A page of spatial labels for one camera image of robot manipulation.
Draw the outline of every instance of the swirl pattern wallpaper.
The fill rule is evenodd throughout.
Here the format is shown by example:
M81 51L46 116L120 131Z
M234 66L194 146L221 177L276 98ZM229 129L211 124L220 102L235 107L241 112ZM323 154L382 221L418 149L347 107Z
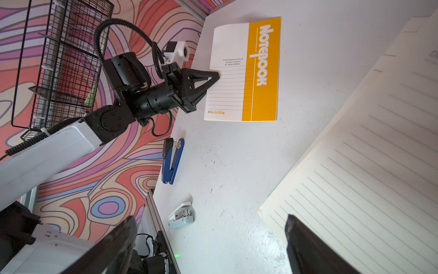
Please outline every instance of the swirl pattern wallpaper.
M202 25L174 0L111 0L113 18L122 18L140 27L162 49L168 41L187 41L191 66ZM212 9L224 0L199 0ZM12 102L16 85L20 47L28 1L2 1L0 4L0 149L21 143L25 129L11 126ZM33 0L25 50L18 83L14 123L28 124L34 94L28 90L38 78L45 32L48 0ZM153 85L161 82L152 62L151 48L137 34L122 26L112 26L105 58L134 51L149 71ZM103 76L99 81L94 108L112 104L113 94ZM157 133L165 132L169 114L154 117ZM98 241L129 215L139 221L145 192L154 188L162 163L163 140L154 137L151 126L138 123L126 132L39 186L34 213L41 221L62 232Z

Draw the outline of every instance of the white table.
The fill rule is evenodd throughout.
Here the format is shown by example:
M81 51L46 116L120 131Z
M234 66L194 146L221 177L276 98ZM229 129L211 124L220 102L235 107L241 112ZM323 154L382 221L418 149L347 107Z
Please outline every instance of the white table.
M282 16L275 122L204 121L179 111L172 132L185 147L175 183L154 200L165 227L181 202L195 222L166 232L181 273L291 273L283 244L259 206L359 85L412 16L431 0L236 0L205 20L192 68L209 70L213 29Z

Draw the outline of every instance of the blue stapler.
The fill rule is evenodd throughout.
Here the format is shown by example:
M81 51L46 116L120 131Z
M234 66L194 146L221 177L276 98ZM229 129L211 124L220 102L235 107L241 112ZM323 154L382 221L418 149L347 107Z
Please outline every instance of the blue stapler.
M173 138L164 140L163 146L163 164L161 168L161 178L163 183L173 185L175 175L177 174L178 164L180 163L181 154L184 148L184 139L179 139L177 149L172 160Z

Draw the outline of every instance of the black cable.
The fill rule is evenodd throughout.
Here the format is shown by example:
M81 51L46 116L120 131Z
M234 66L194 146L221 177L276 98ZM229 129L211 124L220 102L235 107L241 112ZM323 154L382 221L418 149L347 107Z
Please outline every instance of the black cable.
M155 137L161 137L161 136L164 136L164 135L166 135L166 134L169 132L169 130L172 128L172 119L173 119L173 115L172 115L172 112L170 112L170 110L168 110L167 112L170 114L169 127L168 127L167 131L166 131L165 133L163 133L163 134L159 134L159 135L155 134L155 122L154 122L154 119L152 119L151 117L148 117L148 118L147 118L148 120L151 120L151 121L152 121L152 130L151 130L151 133L152 133L153 136L155 136Z
M103 63L103 55L102 50L100 49L100 34L103 32L104 29L111 25L122 25L125 27L128 27L138 33L152 48L152 60L154 61L155 71L157 72L157 75L160 79L163 79L163 74L161 72L161 67L158 61L161 64L164 64L164 59L162 56L161 51L158 48L158 45L156 42L153 42L147 35L144 33L139 27L132 24L129 21L120 19L120 18L111 18L106 19L105 21L102 21L102 23L97 26L95 32L94 32L94 48L97 53L97 57L99 58L100 62Z
M139 236L139 235L146 235L146 246L147 246L147 248L148 248L148 252L149 252L149 253L148 253L147 255L139 255L140 258L144 259L144 258L149 257L149 255L151 254L151 248L150 248L149 245L148 245L148 238L151 238L151 240L152 240L152 248L153 248L153 246L154 246L154 237L152 237L151 235L146 234L146 233L138 233L137 236Z
M76 122L77 120L81 119L82 117L74 117L74 118L69 118L69 119L65 119L62 122L59 122L58 124L54 125L53 127L49 128L47 130L47 132L51 135L57 131L59 131L60 129ZM48 135L44 132L39 133L37 136L30 138L29 140L26 140L24 142L22 142L21 144L18 144L16 146L11 147L10 149L6 150L5 153L7 156L12 156L14 154L17 154L18 152L25 150L28 147L31 147L32 145L44 140L45 138L47 138Z

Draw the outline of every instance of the stapler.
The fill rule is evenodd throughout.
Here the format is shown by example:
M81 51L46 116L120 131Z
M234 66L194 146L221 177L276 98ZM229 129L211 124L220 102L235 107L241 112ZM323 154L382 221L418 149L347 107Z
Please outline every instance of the stapler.
M173 138L167 138L164 141L163 146L163 164L161 169L161 178L163 183L173 185L173 181L175 180L175 176L177 174L178 165L180 163L181 154L184 148L184 139L181 138L178 140L175 155L172 160L172 151L173 151Z
M186 226L194 222L194 217L190 212L191 202L181 203L169 215L169 228L175 229Z

